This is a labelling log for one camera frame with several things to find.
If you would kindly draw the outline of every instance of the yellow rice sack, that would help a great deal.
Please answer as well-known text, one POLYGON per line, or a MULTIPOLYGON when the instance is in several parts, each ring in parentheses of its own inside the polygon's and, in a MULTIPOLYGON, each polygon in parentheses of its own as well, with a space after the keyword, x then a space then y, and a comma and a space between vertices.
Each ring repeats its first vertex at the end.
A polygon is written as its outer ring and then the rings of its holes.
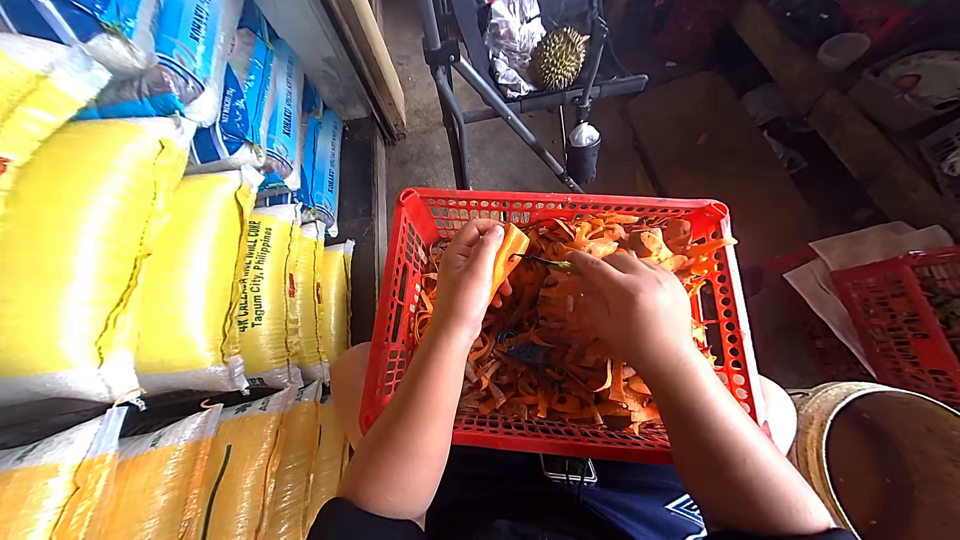
POLYGON ((276 470, 265 538, 302 540, 306 537, 303 518, 308 500, 307 483, 320 440, 320 402, 317 397, 320 392, 319 381, 302 388, 283 416, 280 427, 283 454, 276 470))
POLYGON ((148 391, 247 387, 236 318, 240 256, 262 180, 245 167, 177 185, 170 222, 144 265, 135 361, 148 391))
POLYGON ((253 209, 242 254, 240 356, 253 386, 303 386, 297 354, 300 205, 253 209))
POLYGON ((220 414, 204 472, 201 513, 185 538, 263 537, 283 451, 277 432, 295 392, 288 387, 220 414))
POLYGON ((348 447, 347 435, 337 420, 337 413, 330 400, 320 405, 320 419, 320 448, 313 464, 310 500, 304 518, 307 530, 313 526, 324 504, 337 495, 340 476, 346 466, 344 455, 348 447))
POLYGON ((0 186, 109 79, 80 47, 0 33, 0 186))
POLYGON ((0 405, 111 402, 138 386, 143 260, 193 123, 71 122, 0 189, 0 405))
POLYGON ((330 363, 350 347, 350 262, 355 243, 347 240, 324 249, 320 329, 321 348, 330 363))
POLYGON ((35 444, 0 451, 0 538, 96 538, 126 414, 126 407, 113 407, 35 444))
POLYGON ((297 250, 297 318, 300 321, 300 353, 297 364, 303 380, 330 379, 329 368, 323 362, 324 351, 320 332, 323 289, 320 276, 324 262, 324 224, 307 223, 300 227, 300 246, 297 250))
POLYGON ((120 440, 98 538, 181 538, 200 513, 200 489, 222 405, 162 430, 120 440))

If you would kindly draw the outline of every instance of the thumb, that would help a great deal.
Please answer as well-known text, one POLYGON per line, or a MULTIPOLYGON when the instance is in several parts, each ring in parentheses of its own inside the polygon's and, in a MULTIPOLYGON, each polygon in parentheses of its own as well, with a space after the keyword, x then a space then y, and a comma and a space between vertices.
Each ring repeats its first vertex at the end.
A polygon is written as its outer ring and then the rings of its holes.
POLYGON ((480 275, 491 274, 496 252, 501 245, 503 245, 503 227, 494 225, 487 229, 483 236, 477 240, 477 243, 473 245, 466 270, 480 275))

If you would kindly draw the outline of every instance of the plastic bag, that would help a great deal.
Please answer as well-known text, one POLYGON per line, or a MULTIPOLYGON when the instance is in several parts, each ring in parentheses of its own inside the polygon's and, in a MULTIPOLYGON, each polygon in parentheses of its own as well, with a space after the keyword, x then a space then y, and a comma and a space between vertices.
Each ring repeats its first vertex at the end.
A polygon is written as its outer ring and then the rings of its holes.
POLYGON ((300 354, 297 364, 304 380, 329 381, 329 369, 323 362, 324 352, 320 338, 321 301, 323 286, 320 275, 324 270, 324 224, 307 223, 300 227, 300 246, 297 251, 297 319, 300 354))
POLYGON ((260 9, 247 0, 227 59, 220 116, 215 125, 197 130, 188 174, 263 166, 276 87, 274 51, 263 38, 267 32, 260 9))
POLYGON ((304 159, 297 200, 316 213, 330 236, 336 236, 344 121, 332 109, 327 109, 319 118, 308 116, 305 129, 304 159))
POLYGON ((337 495, 340 477, 346 465, 344 450, 348 446, 347 435, 337 419, 333 402, 327 400, 320 405, 320 448, 317 450, 310 480, 310 500, 304 519, 307 530, 313 526, 324 504, 337 495))
POLYGON ((253 386, 302 386, 297 367, 300 205, 253 209, 240 280, 240 356, 253 386))
POLYGON ((271 540, 302 540, 307 483, 320 441, 321 384, 314 382, 297 392, 290 410, 283 415, 283 454, 276 470, 276 486, 267 534, 271 540))
POLYGON ((251 167, 183 177, 144 265, 136 372, 150 392, 247 387, 236 313, 241 246, 263 176, 251 167))
POLYGON ((222 405, 120 440, 106 523, 97 538, 180 538, 200 514, 200 489, 222 405))
POLYGON ((300 126, 300 92, 303 72, 290 45, 282 39, 273 41, 275 62, 279 67, 276 79, 274 110, 267 129, 267 161, 263 166, 266 178, 262 189, 286 186, 300 187, 300 163, 303 156, 300 126))
POLYGON ((164 0, 156 28, 159 64, 114 81, 78 118, 182 114, 217 121, 224 72, 243 0, 164 0))
POLYGON ((0 0, 12 30, 80 45, 111 73, 129 77, 156 63, 154 28, 162 0, 0 0))
POLYGON ((537 0, 493 0, 484 44, 490 49, 493 76, 508 98, 535 90, 530 83, 530 53, 546 36, 537 0))
POLYGON ((296 390, 288 387, 220 414, 204 472, 201 514, 191 522, 187 540, 253 539, 266 527, 283 451, 277 432, 295 397, 296 390))
POLYGON ((96 538, 116 471, 126 407, 31 445, 0 451, 0 538, 96 538))
POLYGON ((0 404, 137 388, 141 268, 193 131, 177 118, 71 122, 5 182, 0 404))
POLYGON ((354 244, 347 240, 324 248, 320 336, 321 350, 331 364, 350 347, 350 262, 354 244))
POLYGON ((0 177, 26 163, 109 78, 78 47, 0 33, 0 177))

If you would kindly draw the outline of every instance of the blue rice sack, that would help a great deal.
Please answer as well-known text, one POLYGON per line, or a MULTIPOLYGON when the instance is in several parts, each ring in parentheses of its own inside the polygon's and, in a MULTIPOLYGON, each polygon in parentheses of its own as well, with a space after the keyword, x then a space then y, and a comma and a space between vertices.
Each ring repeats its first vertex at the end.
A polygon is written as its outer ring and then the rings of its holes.
POLYGON ((276 63, 266 19, 253 0, 244 4, 224 74, 217 122, 197 130, 187 174, 261 168, 268 120, 274 108, 276 63))
POLYGON ((162 0, 0 0, 11 32, 80 48, 115 76, 156 64, 154 28, 162 0))
POLYGON ((282 39, 273 40, 277 70, 274 110, 267 129, 267 159, 263 166, 266 178, 261 189, 286 186, 300 187, 300 163, 303 159, 300 126, 300 92, 303 72, 300 61, 290 45, 282 39))
POLYGON ((158 64, 111 82, 78 118, 182 114, 200 127, 213 125, 242 9, 243 0, 164 0, 156 27, 158 64))
POLYGON ((300 189, 296 199, 307 208, 307 214, 326 225, 330 236, 337 235, 337 202, 340 196, 340 147, 344 137, 344 121, 333 109, 324 110, 319 118, 307 117, 300 189))

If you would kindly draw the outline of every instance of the white paper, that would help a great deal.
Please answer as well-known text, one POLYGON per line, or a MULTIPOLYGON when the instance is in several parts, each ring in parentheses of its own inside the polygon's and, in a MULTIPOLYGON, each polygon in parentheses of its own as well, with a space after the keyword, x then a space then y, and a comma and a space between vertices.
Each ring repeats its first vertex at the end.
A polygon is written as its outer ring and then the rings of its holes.
POLYGON ((902 221, 810 242, 810 247, 823 258, 830 270, 843 270, 911 251, 952 245, 950 235, 939 225, 917 231, 902 221))
POLYGON ((833 333, 843 341, 860 363, 867 368, 871 375, 874 375, 874 369, 867 363, 867 357, 863 353, 863 345, 860 344, 860 338, 856 334, 856 328, 853 327, 853 321, 850 314, 843 307, 840 299, 837 298, 833 290, 833 284, 830 281, 830 269, 822 258, 815 258, 811 262, 791 270, 783 277, 797 289, 797 292, 804 297, 804 300, 813 309, 821 319, 827 323, 827 326, 833 330, 833 333))

